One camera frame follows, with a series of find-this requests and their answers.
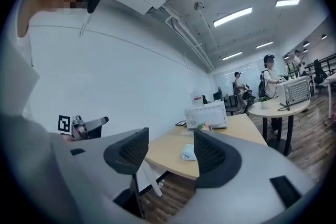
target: fluorescent light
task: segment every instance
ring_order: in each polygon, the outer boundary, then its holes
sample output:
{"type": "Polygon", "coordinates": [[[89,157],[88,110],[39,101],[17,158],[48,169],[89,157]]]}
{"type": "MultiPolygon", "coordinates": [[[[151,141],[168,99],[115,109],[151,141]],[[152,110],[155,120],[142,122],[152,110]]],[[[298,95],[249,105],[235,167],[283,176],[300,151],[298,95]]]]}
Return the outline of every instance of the fluorescent light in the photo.
{"type": "Polygon", "coordinates": [[[246,8],[246,9],[241,10],[240,12],[232,13],[232,14],[230,14],[228,16],[225,16],[225,17],[223,17],[223,18],[221,18],[219,20],[215,20],[214,21],[214,26],[217,27],[218,25],[221,25],[221,24],[226,23],[226,22],[228,22],[230,20],[236,19],[236,18],[238,18],[240,16],[249,14],[251,12],[252,12],[252,8],[246,8]]]}
{"type": "Polygon", "coordinates": [[[285,1],[277,1],[275,6],[282,7],[282,6],[289,6],[289,5],[298,5],[299,0],[285,0],[285,1]]]}
{"type": "Polygon", "coordinates": [[[273,43],[273,41],[271,41],[271,42],[269,42],[269,43],[265,43],[265,44],[259,45],[259,46],[256,47],[256,49],[261,48],[261,47],[263,47],[263,46],[270,45],[270,44],[272,44],[272,43],[273,43]]]}
{"type": "Polygon", "coordinates": [[[230,56],[228,56],[228,57],[223,58],[222,61],[224,61],[224,60],[226,60],[226,59],[229,59],[229,58],[231,58],[231,57],[233,57],[233,56],[240,55],[240,54],[242,54],[242,53],[243,53],[243,52],[241,51],[241,52],[239,52],[239,53],[237,53],[237,54],[232,54],[232,55],[230,55],[230,56]]]}

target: keyboard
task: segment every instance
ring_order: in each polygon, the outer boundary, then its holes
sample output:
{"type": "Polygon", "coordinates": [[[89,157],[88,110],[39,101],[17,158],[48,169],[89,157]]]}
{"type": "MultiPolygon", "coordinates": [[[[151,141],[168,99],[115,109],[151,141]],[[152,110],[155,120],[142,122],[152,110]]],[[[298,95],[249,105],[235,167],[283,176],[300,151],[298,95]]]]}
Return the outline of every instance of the keyboard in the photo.
{"type": "Polygon", "coordinates": [[[180,135],[194,135],[194,130],[183,130],[180,135]]]}

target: round table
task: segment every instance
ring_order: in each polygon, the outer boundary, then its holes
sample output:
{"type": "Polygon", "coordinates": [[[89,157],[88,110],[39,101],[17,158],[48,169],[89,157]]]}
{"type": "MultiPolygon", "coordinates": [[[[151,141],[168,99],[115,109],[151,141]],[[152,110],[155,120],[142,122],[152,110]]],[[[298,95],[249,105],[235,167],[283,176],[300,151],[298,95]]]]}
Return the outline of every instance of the round table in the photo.
{"type": "Polygon", "coordinates": [[[291,105],[289,110],[278,111],[280,108],[284,108],[283,105],[280,104],[279,98],[273,98],[271,100],[266,101],[269,104],[268,109],[264,109],[261,107],[261,103],[257,102],[251,105],[248,108],[248,113],[262,117],[262,136],[265,139],[268,146],[276,149],[277,151],[284,154],[284,156],[288,156],[291,152],[290,142],[292,139],[293,132],[293,120],[294,115],[302,112],[307,109],[310,104],[310,100],[305,100],[303,102],[291,105]],[[287,139],[281,139],[281,129],[282,129],[282,118],[288,117],[288,131],[287,131],[287,139]],[[277,138],[273,138],[267,140],[267,119],[269,118],[277,118],[279,122],[278,136],[277,138]]]}

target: table leg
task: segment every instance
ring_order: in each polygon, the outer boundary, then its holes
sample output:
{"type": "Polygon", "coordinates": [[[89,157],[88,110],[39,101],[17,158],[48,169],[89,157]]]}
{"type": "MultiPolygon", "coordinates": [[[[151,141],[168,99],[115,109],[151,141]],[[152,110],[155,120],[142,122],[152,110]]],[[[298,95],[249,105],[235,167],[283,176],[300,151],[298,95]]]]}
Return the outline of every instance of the table leg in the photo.
{"type": "Polygon", "coordinates": [[[287,131],[285,150],[283,151],[284,156],[288,156],[288,154],[291,152],[290,142],[292,140],[293,121],[294,121],[294,115],[289,116],[288,117],[288,131],[287,131]]]}
{"type": "Polygon", "coordinates": [[[328,83],[328,99],[329,99],[329,115],[328,115],[328,118],[331,119],[331,87],[330,87],[330,83],[328,83]]]}
{"type": "Polygon", "coordinates": [[[263,118],[263,127],[262,127],[262,136],[264,138],[264,140],[267,142],[267,118],[263,118]]]}
{"type": "Polygon", "coordinates": [[[281,131],[282,131],[282,118],[278,118],[278,137],[277,137],[277,141],[281,140],[281,131]]]}
{"type": "Polygon", "coordinates": [[[292,138],[293,118],[294,118],[293,115],[288,117],[288,132],[287,132],[287,139],[286,140],[281,139],[282,118],[278,118],[278,136],[277,136],[277,138],[272,138],[272,139],[269,139],[269,140],[266,141],[267,145],[269,147],[274,148],[275,150],[277,150],[281,154],[284,154],[285,156],[287,156],[291,151],[290,141],[291,141],[291,138],[292,138]]]}
{"type": "Polygon", "coordinates": [[[147,180],[151,183],[156,195],[161,197],[162,192],[161,192],[158,184],[156,183],[152,168],[149,166],[148,162],[146,162],[145,160],[142,162],[142,165],[143,165],[143,171],[146,175],[147,180]]]}

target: black cap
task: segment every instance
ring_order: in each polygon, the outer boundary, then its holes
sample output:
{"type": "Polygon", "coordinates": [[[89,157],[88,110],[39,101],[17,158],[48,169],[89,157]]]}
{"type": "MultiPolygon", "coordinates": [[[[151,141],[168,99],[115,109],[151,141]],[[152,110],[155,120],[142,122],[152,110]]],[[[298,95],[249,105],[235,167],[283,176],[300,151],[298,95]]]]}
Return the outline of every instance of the black cap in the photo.
{"type": "Polygon", "coordinates": [[[268,54],[268,55],[266,55],[266,56],[264,57],[264,63],[267,62],[267,59],[269,59],[269,58],[274,59],[275,57],[274,57],[274,55],[272,55],[272,54],[268,54]]]}

